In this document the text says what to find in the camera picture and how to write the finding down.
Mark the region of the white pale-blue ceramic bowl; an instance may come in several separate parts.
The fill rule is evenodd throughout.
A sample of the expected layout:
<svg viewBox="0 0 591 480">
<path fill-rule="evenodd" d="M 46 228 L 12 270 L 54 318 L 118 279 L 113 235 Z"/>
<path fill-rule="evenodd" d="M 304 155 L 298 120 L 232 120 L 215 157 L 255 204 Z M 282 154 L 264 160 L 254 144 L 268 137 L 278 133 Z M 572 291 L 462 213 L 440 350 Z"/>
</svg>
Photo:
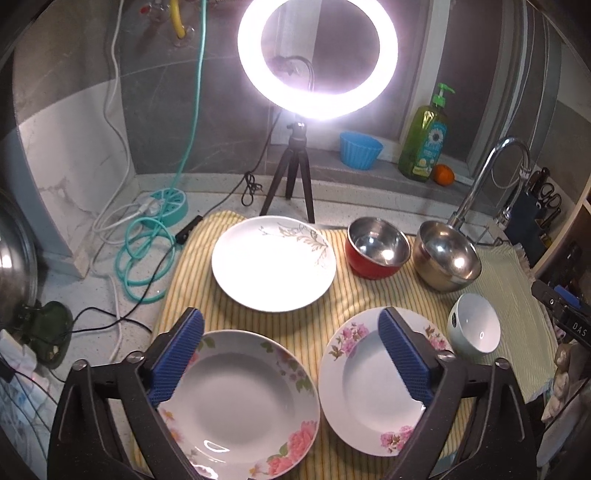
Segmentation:
<svg viewBox="0 0 591 480">
<path fill-rule="evenodd" d="M 448 339 L 460 354 L 491 354 L 501 340 L 501 325 L 490 302 L 475 293 L 464 293 L 448 316 Z"/>
</svg>

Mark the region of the black tripod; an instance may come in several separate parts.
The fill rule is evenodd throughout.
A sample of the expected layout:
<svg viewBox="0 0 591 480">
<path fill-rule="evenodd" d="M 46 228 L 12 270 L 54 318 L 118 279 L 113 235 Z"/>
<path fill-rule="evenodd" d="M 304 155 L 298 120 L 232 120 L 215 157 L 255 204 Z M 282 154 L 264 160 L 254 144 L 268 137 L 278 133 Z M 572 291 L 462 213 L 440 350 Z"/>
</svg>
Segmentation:
<svg viewBox="0 0 591 480">
<path fill-rule="evenodd" d="M 266 193 L 262 210 L 259 215 L 264 216 L 269 213 L 270 205 L 276 197 L 277 189 L 283 176 L 287 176 L 286 193 L 284 199 L 290 200 L 294 196 L 294 187 L 296 186 L 297 174 L 301 174 L 301 183 L 304 189 L 304 204 L 307 211 L 308 222 L 315 223 L 314 196 L 312 196 L 311 187 L 311 165 L 307 150 L 307 131 L 308 127 L 304 120 L 297 117 L 293 123 L 287 125 L 290 129 L 290 138 L 287 142 L 287 148 L 280 157 L 276 172 L 270 183 L 269 192 Z"/>
</svg>

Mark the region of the red steel bowl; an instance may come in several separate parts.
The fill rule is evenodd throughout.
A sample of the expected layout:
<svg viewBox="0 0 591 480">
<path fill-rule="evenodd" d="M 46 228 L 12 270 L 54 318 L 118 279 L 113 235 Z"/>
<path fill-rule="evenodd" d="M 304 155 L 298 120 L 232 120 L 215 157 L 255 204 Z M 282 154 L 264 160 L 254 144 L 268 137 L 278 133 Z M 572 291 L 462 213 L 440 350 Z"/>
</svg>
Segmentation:
<svg viewBox="0 0 591 480">
<path fill-rule="evenodd" d="M 389 278 L 409 261 L 411 253 L 408 237 L 381 218 L 360 217 L 346 230 L 346 261 L 359 277 Z"/>
</svg>

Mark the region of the white plate large pink flowers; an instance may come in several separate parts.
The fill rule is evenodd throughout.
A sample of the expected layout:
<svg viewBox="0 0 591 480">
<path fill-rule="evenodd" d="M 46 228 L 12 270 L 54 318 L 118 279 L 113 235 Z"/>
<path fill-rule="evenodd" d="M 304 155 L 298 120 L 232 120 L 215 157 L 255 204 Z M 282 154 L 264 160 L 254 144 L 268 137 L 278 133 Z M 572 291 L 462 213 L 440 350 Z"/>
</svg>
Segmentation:
<svg viewBox="0 0 591 480">
<path fill-rule="evenodd" d="M 276 341 L 243 330 L 202 337 L 158 411 L 205 479 L 276 479 L 318 435 L 321 406 L 304 365 Z"/>
</svg>

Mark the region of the green dish soap bottle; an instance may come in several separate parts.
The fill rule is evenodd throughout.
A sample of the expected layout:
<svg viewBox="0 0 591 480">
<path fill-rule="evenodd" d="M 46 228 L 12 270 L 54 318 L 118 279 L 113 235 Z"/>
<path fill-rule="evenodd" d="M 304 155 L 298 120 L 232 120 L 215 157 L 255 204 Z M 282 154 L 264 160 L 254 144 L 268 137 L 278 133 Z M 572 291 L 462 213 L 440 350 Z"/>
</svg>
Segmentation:
<svg viewBox="0 0 591 480">
<path fill-rule="evenodd" d="M 439 83 L 431 103 L 415 113 L 398 162 L 401 174 L 409 179 L 427 182 L 439 161 L 448 134 L 446 93 L 456 91 Z"/>
</svg>

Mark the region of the yellow striped cloth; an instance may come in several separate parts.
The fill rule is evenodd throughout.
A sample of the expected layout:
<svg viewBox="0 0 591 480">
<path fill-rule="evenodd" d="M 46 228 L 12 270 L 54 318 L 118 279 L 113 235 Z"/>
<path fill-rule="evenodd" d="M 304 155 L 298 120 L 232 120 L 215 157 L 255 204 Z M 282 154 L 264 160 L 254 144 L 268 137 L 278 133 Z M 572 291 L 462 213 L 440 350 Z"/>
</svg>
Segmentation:
<svg viewBox="0 0 591 480">
<path fill-rule="evenodd" d="M 242 219 L 236 213 L 223 211 L 193 230 L 175 268 L 154 334 L 168 331 L 186 308 L 197 307 L 204 315 L 207 329 L 252 330 L 270 337 L 294 352 L 308 373 L 315 376 L 329 338 L 353 315 L 372 307 L 402 306 L 443 329 L 448 312 L 459 296 L 428 288 L 412 263 L 385 280 L 362 279 L 352 273 L 346 262 L 345 232 L 325 230 L 322 234 L 337 257 L 335 281 L 329 291 L 303 309 L 276 314 L 256 312 L 223 293 L 211 271 L 214 243 Z M 478 253 L 483 271 L 468 289 L 489 300 L 502 327 L 498 349 L 483 360 L 486 363 L 497 357 L 509 360 L 524 398 L 532 400 L 550 387 L 555 374 L 554 330 L 545 309 L 531 294 L 533 277 L 523 251 L 504 244 L 483 246 Z"/>
</svg>

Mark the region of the white plate grey leaf pattern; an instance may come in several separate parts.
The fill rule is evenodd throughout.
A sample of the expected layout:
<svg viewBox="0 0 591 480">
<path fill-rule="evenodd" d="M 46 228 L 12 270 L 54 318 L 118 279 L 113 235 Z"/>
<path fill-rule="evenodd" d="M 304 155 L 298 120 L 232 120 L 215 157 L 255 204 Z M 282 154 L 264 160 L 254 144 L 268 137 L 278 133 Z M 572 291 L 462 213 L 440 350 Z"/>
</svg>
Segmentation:
<svg viewBox="0 0 591 480">
<path fill-rule="evenodd" d="M 289 217 L 259 216 L 221 234 L 211 269 L 235 302 L 259 312 L 283 313 L 320 299 L 335 280 L 337 259 L 314 226 Z"/>
</svg>

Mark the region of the white plate small pink flowers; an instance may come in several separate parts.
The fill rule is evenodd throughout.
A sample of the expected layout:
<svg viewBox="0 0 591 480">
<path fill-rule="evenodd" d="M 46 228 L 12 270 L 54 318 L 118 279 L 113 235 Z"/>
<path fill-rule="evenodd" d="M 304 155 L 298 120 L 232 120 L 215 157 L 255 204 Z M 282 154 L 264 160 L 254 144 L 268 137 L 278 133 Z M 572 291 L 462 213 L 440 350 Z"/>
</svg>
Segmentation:
<svg viewBox="0 0 591 480">
<path fill-rule="evenodd" d="M 365 454 L 401 453 L 425 406 L 410 395 L 378 332 L 382 309 L 356 314 L 335 332 L 318 371 L 322 412 L 332 430 Z"/>
</svg>

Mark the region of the blue ribbed cup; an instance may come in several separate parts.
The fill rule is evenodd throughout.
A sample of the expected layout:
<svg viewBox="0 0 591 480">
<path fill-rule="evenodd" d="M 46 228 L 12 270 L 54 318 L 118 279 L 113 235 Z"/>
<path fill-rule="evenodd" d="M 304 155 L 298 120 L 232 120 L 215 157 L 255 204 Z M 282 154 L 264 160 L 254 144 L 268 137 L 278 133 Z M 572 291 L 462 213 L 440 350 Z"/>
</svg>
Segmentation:
<svg viewBox="0 0 591 480">
<path fill-rule="evenodd" d="M 373 168 L 384 145 L 372 136 L 345 131 L 339 136 L 339 155 L 349 168 L 367 171 Z"/>
</svg>

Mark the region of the stainless steel bowl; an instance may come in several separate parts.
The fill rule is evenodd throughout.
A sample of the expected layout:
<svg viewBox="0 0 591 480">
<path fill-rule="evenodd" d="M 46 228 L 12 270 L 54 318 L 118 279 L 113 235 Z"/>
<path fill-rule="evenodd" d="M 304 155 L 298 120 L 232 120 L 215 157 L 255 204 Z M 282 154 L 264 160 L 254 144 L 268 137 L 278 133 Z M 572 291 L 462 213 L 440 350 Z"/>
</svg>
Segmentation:
<svg viewBox="0 0 591 480">
<path fill-rule="evenodd" d="M 482 273 L 481 259 L 470 240 L 449 225 L 434 220 L 419 227 L 412 259 L 421 279 L 442 293 L 462 290 Z"/>
</svg>

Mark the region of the chrome faucet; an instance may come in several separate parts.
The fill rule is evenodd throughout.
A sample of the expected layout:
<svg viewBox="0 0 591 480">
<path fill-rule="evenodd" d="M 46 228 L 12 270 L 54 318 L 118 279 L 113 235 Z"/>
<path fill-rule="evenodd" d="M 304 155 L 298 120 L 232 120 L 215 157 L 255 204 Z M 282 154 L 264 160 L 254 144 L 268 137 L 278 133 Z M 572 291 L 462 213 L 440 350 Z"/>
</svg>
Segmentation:
<svg viewBox="0 0 591 480">
<path fill-rule="evenodd" d="M 526 143 L 519 138 L 508 136 L 500 139 L 496 145 L 491 149 L 488 156 L 485 159 L 485 162 L 478 173 L 476 179 L 473 182 L 473 185 L 465 196 L 464 200 L 458 207 L 458 209 L 451 215 L 450 219 L 448 220 L 447 224 L 456 230 L 460 230 L 462 225 L 465 223 L 465 217 L 472 208 L 480 190 L 485 184 L 485 181 L 488 179 L 489 176 L 492 175 L 493 167 L 495 166 L 496 161 L 500 157 L 500 155 L 508 148 L 516 146 L 519 148 L 521 152 L 521 161 L 519 163 L 519 178 L 517 182 L 517 193 L 510 204 L 505 207 L 501 213 L 498 215 L 501 221 L 501 225 L 506 227 L 510 221 L 511 212 L 513 206 L 516 202 L 517 197 L 519 196 L 520 192 L 523 190 L 523 187 L 529 180 L 532 174 L 532 162 L 530 157 L 530 150 Z"/>
</svg>

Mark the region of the beige gloved hand cloth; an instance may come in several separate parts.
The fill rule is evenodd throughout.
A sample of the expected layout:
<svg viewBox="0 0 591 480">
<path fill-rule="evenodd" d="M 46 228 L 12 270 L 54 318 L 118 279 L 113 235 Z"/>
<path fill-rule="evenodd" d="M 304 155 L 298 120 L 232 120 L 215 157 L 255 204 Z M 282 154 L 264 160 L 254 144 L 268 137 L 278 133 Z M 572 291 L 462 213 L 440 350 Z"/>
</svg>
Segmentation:
<svg viewBox="0 0 591 480">
<path fill-rule="evenodd" d="M 579 385 L 587 360 L 587 353 L 578 342 L 561 344 L 555 355 L 556 372 L 552 381 L 549 400 L 544 408 L 541 420 L 547 424 L 555 418 L 565 406 L 567 400 Z"/>
</svg>

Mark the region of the orange fruit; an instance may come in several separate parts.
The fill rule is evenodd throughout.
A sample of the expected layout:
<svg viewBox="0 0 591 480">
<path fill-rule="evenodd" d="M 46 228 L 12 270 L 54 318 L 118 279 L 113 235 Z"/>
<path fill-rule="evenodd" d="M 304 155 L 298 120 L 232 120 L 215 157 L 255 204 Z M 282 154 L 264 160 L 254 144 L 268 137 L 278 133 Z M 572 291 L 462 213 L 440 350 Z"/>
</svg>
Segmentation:
<svg viewBox="0 0 591 480">
<path fill-rule="evenodd" d="M 445 164 L 437 164 L 432 172 L 432 179 L 440 186 L 448 187 L 451 186 L 456 176 L 454 171 Z"/>
</svg>

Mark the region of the knife block with scissors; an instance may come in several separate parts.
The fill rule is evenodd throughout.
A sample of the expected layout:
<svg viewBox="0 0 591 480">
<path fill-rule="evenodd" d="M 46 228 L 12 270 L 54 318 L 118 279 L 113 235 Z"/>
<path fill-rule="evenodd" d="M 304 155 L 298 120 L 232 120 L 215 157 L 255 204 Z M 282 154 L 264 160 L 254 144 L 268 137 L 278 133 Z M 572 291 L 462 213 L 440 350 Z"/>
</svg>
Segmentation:
<svg viewBox="0 0 591 480">
<path fill-rule="evenodd" d="M 549 182 L 549 177 L 549 168 L 536 170 L 520 193 L 517 193 L 517 187 L 514 188 L 507 202 L 514 201 L 514 204 L 505 235 L 512 245 L 523 247 L 530 267 L 547 251 L 548 245 L 543 236 L 561 212 L 562 196 Z"/>
</svg>

